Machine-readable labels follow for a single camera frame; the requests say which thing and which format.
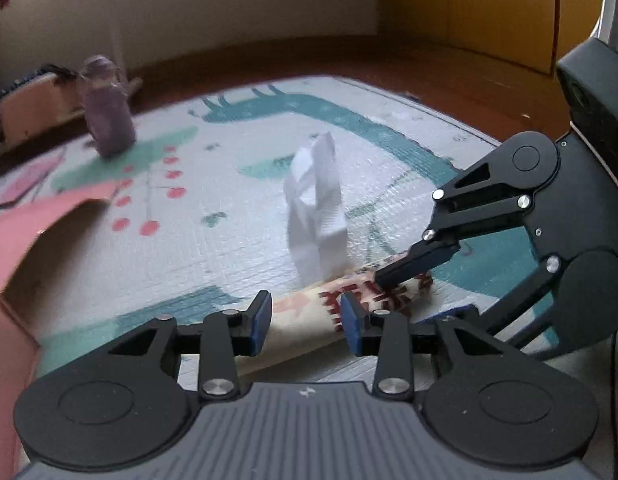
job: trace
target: red circle print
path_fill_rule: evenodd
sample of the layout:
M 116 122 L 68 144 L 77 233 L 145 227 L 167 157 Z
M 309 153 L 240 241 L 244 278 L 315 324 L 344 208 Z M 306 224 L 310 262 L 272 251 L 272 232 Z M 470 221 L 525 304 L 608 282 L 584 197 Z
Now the red circle print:
M 112 224 L 112 230 L 122 231 L 129 226 L 129 218 L 116 218 Z
M 160 224 L 155 220 L 147 220 L 140 228 L 140 234 L 143 236 L 151 236 L 158 231 Z
M 167 191 L 167 196 L 169 198 L 180 198 L 186 192 L 187 190 L 183 187 L 172 187 L 169 191 Z
M 131 197 L 129 195 L 121 196 L 118 200 L 116 200 L 116 206 L 123 207 L 128 203 L 131 203 Z

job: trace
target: black cable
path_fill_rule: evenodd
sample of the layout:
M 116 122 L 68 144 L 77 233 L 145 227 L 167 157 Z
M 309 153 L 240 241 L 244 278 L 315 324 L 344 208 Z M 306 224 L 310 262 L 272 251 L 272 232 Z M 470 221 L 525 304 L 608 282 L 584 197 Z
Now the black cable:
M 611 336 L 611 366 L 609 370 L 610 402 L 609 411 L 611 413 L 611 435 L 614 446 L 614 480 L 618 480 L 618 421 L 615 416 L 615 347 L 618 343 L 618 333 Z

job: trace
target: brown floor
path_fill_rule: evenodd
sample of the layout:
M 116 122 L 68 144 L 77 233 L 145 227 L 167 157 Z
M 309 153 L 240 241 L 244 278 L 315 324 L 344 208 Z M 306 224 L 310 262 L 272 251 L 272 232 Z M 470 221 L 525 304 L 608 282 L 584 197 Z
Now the brown floor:
M 440 112 L 505 140 L 537 130 L 555 139 L 569 125 L 557 82 L 507 62 L 404 38 L 305 38 L 183 56 L 132 71 L 142 112 L 196 95 L 267 80 L 328 74 L 408 92 Z M 0 174 L 84 133 L 83 120 L 47 132 L 0 157 Z

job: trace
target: white tissue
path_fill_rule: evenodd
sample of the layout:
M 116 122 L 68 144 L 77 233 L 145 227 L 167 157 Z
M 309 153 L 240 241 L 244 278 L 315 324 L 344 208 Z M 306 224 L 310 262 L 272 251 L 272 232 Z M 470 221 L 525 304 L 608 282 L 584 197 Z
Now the white tissue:
M 342 276 L 349 266 L 347 222 L 330 134 L 295 154 L 285 197 L 289 251 L 303 286 Z

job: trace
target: purple bottle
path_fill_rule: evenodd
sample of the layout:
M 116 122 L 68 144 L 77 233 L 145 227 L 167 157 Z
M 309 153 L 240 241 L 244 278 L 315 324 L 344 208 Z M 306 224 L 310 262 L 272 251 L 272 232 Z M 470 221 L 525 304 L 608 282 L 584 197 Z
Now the purple bottle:
M 104 56 L 84 62 L 84 118 L 100 156 L 124 152 L 136 142 L 136 130 L 127 103 L 127 91 L 116 66 Z

